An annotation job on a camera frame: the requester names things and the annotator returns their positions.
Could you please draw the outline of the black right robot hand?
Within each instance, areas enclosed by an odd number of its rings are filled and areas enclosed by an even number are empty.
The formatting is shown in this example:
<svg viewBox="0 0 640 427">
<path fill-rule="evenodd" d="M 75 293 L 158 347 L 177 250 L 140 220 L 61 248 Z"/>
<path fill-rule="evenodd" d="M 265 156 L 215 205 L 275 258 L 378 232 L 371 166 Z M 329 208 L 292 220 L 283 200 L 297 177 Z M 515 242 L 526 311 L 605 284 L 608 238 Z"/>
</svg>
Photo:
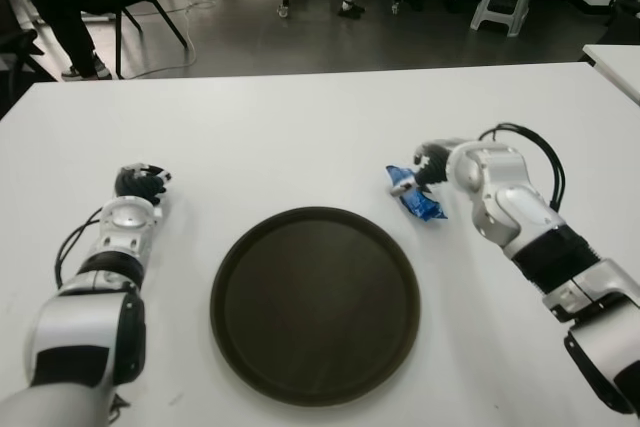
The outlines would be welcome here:
<svg viewBox="0 0 640 427">
<path fill-rule="evenodd" d="M 418 170 L 394 181 L 390 189 L 393 197 L 400 197 L 412 191 L 430 193 L 430 186 L 447 181 L 446 165 L 453 149 L 462 139 L 438 139 L 420 144 L 414 153 L 414 164 Z"/>
</svg>

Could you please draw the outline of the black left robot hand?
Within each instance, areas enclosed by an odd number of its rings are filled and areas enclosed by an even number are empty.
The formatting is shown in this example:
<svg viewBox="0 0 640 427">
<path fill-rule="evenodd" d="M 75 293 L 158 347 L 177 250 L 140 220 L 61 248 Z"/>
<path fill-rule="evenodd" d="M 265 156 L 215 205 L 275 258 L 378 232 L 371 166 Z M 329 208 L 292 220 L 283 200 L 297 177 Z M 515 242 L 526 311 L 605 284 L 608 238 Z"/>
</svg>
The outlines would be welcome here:
<svg viewBox="0 0 640 427">
<path fill-rule="evenodd" d="M 166 184 L 172 175 L 165 169 L 148 164 L 132 164 L 122 167 L 115 179 L 117 197 L 134 196 L 150 202 L 154 207 L 161 203 Z"/>
</svg>

